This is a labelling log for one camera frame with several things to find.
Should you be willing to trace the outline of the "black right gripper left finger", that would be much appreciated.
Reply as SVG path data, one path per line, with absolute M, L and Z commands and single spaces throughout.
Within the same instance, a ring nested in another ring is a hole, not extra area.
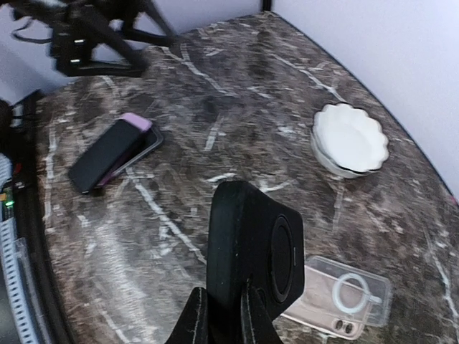
M 195 287 L 168 338 L 168 344 L 207 344 L 208 314 L 207 291 L 203 287 Z

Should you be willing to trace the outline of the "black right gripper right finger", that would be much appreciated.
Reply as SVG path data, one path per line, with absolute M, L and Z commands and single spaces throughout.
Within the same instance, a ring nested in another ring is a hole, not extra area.
M 240 298 L 241 336 L 244 344 L 283 344 L 267 310 L 248 277 Z

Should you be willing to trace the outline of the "black phone case with ring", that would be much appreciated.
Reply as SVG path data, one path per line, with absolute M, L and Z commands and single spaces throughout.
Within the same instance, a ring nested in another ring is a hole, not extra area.
M 246 181 L 225 181 L 212 198 L 207 246 L 211 314 L 233 323 L 243 285 L 261 292 L 275 319 L 303 293 L 303 219 Z

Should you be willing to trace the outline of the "black smartphone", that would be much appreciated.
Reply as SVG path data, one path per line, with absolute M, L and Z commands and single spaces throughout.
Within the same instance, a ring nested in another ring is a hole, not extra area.
M 92 191 L 114 164 L 141 139 L 141 130 L 119 118 L 70 167 L 68 177 L 81 194 Z

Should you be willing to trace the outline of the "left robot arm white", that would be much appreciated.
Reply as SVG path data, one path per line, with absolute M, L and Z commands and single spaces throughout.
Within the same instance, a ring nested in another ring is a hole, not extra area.
M 3 1 L 12 8 L 14 20 L 24 17 L 52 30 L 49 55 L 55 68 L 68 77 L 113 75 L 140 77 L 148 62 L 129 44 L 131 41 L 170 47 L 176 33 L 152 1 Z M 104 44 L 124 62 L 93 59 L 93 50 Z

